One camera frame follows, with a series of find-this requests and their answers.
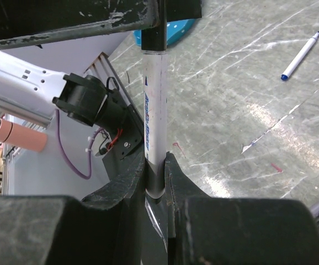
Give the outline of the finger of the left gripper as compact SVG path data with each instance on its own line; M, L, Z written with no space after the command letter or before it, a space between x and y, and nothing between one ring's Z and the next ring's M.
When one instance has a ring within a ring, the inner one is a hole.
M202 0L168 0L167 21L199 19L202 17L202 5Z
M0 1L0 50L147 29L157 1Z

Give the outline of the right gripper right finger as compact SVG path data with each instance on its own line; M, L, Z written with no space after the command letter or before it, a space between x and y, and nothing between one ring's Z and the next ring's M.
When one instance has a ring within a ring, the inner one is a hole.
M167 153L169 264L319 264L319 231L298 200L214 198Z

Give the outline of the white black-tip marker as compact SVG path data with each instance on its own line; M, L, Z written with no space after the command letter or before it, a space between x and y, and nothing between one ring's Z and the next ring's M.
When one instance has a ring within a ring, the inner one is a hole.
M147 194L157 200L164 194L164 161L167 147L167 68L164 51L143 55L143 123L145 159L148 165Z

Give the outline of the white blue-tip marker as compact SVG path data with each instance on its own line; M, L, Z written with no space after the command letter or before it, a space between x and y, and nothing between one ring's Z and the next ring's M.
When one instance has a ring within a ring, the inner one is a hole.
M314 46L318 38L319 38L319 31L317 31L312 37L308 39L305 45L301 48L301 50L297 53L297 55L293 58L293 60L290 62L290 64L287 66L284 72L281 74L280 79L282 81L287 81L289 79L289 77L296 70L296 68L304 59L304 57L307 55L307 53L312 49L312 47Z

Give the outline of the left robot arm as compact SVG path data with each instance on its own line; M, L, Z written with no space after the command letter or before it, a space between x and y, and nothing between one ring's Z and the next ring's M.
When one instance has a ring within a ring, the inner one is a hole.
M32 94L30 112L50 114L64 89L64 73L6 54L37 46L131 30L142 32L142 50L163 55L167 23L198 19L201 1L0 1L0 83L16 95Z

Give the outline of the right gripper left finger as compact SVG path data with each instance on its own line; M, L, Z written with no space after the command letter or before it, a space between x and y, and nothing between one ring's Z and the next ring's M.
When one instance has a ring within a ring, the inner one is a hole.
M0 264L139 264L145 158L83 200L0 196Z

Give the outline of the black pen cap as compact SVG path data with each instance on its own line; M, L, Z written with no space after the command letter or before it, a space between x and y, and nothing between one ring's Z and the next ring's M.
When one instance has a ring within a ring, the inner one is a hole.
M167 50L167 1L157 1L159 22L154 28L141 31L141 50L164 52Z

